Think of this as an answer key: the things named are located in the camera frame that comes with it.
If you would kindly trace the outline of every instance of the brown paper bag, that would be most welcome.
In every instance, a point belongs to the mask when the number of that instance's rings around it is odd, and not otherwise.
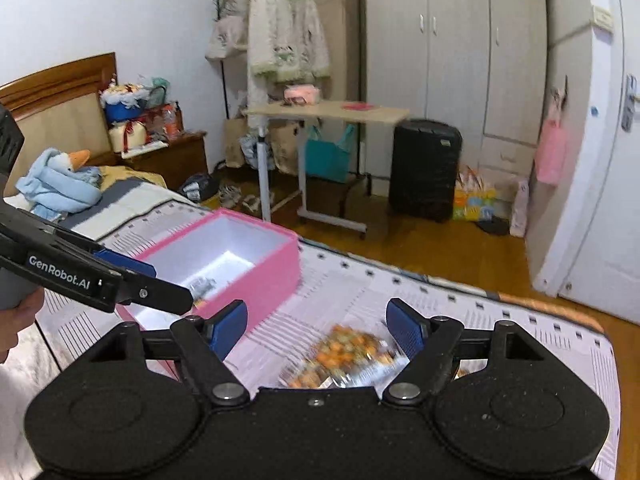
[[[225,121],[225,158],[228,168],[242,168],[244,166],[244,154],[238,139],[244,137],[248,131],[246,118]]]
[[[283,126],[269,128],[271,150],[276,167],[290,175],[298,174],[298,142],[296,140],[297,124],[288,123]]]

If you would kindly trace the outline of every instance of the hanging pink bag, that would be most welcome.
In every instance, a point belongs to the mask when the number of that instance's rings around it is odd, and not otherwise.
[[[560,183],[568,143],[568,134],[560,125],[563,98],[558,91],[554,93],[536,151],[536,177],[539,182],[552,186]]]

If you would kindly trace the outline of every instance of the drawer handle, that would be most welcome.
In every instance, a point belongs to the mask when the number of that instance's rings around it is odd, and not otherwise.
[[[500,160],[503,162],[510,162],[511,164],[516,163],[516,158],[514,156],[505,156],[503,153],[500,154]]]

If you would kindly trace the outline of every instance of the folding table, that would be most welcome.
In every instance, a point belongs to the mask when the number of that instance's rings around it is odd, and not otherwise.
[[[266,121],[258,129],[258,179],[260,181],[260,201],[262,203],[262,219],[271,222],[271,202],[269,192],[269,173],[267,165],[266,136],[268,131],[268,121],[270,119],[286,119],[301,121],[309,119],[337,119],[347,123],[366,124],[382,123],[395,126],[400,121],[410,115],[405,108],[375,107],[371,110],[348,110],[343,108],[345,102],[322,101],[316,106],[285,106],[282,102],[275,102],[265,106],[249,108],[244,112],[247,116],[262,116]],[[367,232],[367,225],[360,222],[353,222],[345,218],[338,218],[322,213],[315,213],[306,208],[306,128],[298,129],[298,187],[300,188],[294,195],[287,197],[282,203],[288,202],[293,196],[302,193],[302,207],[298,209],[298,216],[301,218],[324,222],[335,226],[345,227],[362,233]]]

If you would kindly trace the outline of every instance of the door handle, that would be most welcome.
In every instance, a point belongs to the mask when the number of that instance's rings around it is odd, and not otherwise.
[[[640,103],[638,95],[638,82],[636,76],[628,74],[626,76],[626,94],[625,107],[622,110],[622,121],[620,126],[624,131],[629,133],[634,125],[634,117],[636,116],[636,103]]]
[[[506,156],[503,153],[500,154],[500,160],[503,162],[510,162],[511,164],[515,164],[517,162],[514,156]]]

